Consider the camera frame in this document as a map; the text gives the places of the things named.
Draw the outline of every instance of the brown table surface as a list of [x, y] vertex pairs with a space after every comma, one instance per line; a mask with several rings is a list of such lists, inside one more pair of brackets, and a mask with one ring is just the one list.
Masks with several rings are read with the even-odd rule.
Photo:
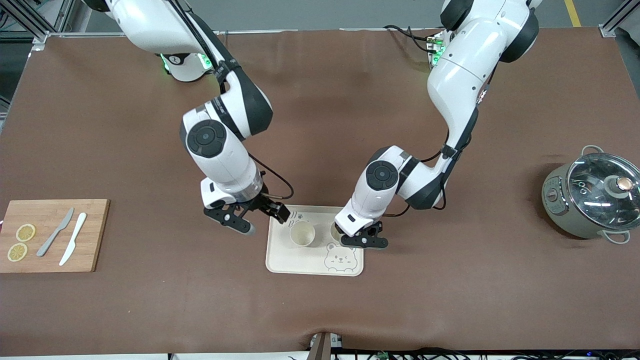
[[[290, 204], [343, 205], [379, 147], [425, 158], [445, 137], [426, 55], [381, 31], [231, 35], [275, 116], [247, 148], [296, 187]], [[253, 237], [202, 214], [184, 112], [213, 77], [179, 83], [126, 38], [50, 38], [33, 53], [0, 136], [12, 199], [111, 199], [95, 273], [0, 275], [0, 355], [346, 347], [640, 347], [640, 233], [577, 240], [544, 214], [545, 176], [583, 145], [640, 163], [640, 102], [613, 39], [543, 29], [501, 63], [445, 211], [385, 221], [390, 245], [358, 277], [272, 274]], [[285, 188], [273, 176], [272, 192]], [[400, 210], [397, 201], [391, 210]]]

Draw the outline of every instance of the knife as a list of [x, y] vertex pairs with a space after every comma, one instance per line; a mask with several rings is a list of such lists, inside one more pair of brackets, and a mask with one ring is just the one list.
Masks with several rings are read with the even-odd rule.
[[62, 219], [62, 222], [60, 223], [60, 225], [58, 225], [58, 228], [53, 231], [53, 234], [51, 234], [49, 239], [47, 239], [47, 241], [44, 244], [42, 244], [42, 246], [38, 249], [38, 252], [36, 253], [38, 257], [41, 258], [42, 256], [44, 256], [44, 254], [47, 253], [47, 250], [49, 250], [51, 243], [56, 238], [58, 233], [62, 231], [64, 228], [66, 228], [67, 225], [69, 225], [69, 222], [71, 221], [71, 216], [73, 216], [73, 214], [74, 214], [74, 209], [70, 208], [65, 218]]
[[78, 215], [78, 220], [76, 221], [76, 228], [74, 229], [74, 233], [73, 235], [71, 235], [71, 240], [69, 240], [69, 245], [67, 245], [67, 249], [65, 250], [65, 254], [62, 255], [62, 260], [60, 260], [60, 266], [64, 265], [67, 260], [69, 260], [69, 257], [71, 256], [71, 254], [73, 254], [74, 250], [76, 249], [76, 238], [78, 236], [78, 233], [80, 232], [80, 229], [82, 228], [82, 225], [84, 224], [84, 220], [86, 219], [86, 213], [80, 213], [80, 215]]

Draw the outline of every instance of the cutting board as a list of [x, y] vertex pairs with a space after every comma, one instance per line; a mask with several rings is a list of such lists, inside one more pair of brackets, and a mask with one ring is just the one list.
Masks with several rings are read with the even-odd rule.
[[[38, 249], [60, 225], [70, 208], [75, 210], [69, 225], [58, 233], [45, 256], [37, 257]], [[109, 201], [106, 199], [13, 200], [9, 202], [0, 231], [0, 273], [94, 271], [108, 209]], [[63, 266], [59, 266], [80, 213], [86, 213], [87, 216], [76, 238], [76, 249], [69, 260]], [[34, 225], [36, 234], [31, 240], [25, 242], [29, 248], [27, 256], [12, 263], [7, 258], [7, 253], [9, 248], [18, 242], [15, 232], [24, 224]]]

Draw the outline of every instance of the lemon slice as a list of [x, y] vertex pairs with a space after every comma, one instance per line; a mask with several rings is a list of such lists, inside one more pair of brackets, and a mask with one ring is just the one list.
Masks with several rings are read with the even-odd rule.
[[29, 248], [27, 247], [26, 244], [23, 244], [23, 243], [13, 244], [11, 248], [9, 248], [9, 252], [7, 252], [6, 257], [12, 263], [16, 261], [20, 261], [24, 259], [25, 256], [27, 256], [28, 249]]
[[29, 241], [33, 239], [36, 234], [36, 227], [31, 224], [24, 224], [18, 228], [18, 231], [15, 232], [15, 238], [18, 241]]

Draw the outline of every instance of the white cup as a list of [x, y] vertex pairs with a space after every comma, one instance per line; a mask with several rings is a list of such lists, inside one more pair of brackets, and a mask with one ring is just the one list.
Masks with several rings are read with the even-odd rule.
[[316, 238], [316, 229], [306, 221], [293, 224], [289, 232], [291, 241], [298, 246], [309, 246]]
[[342, 234], [338, 233], [338, 229], [336, 228], [335, 222], [332, 222], [331, 224], [329, 224], [329, 226], [330, 226], [329, 233], [331, 234], [331, 237], [335, 241], [340, 243], [340, 240], [342, 239]]

